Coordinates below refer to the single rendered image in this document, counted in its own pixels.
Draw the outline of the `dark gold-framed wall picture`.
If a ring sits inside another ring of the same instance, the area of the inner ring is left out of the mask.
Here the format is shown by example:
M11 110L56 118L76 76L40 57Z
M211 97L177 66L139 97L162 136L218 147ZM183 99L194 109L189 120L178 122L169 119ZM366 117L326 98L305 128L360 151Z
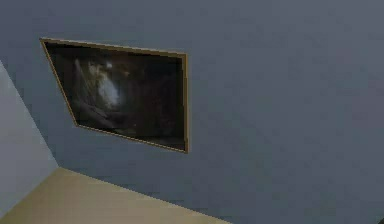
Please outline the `dark gold-framed wall picture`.
M76 126L190 151L185 53L54 38L40 43Z

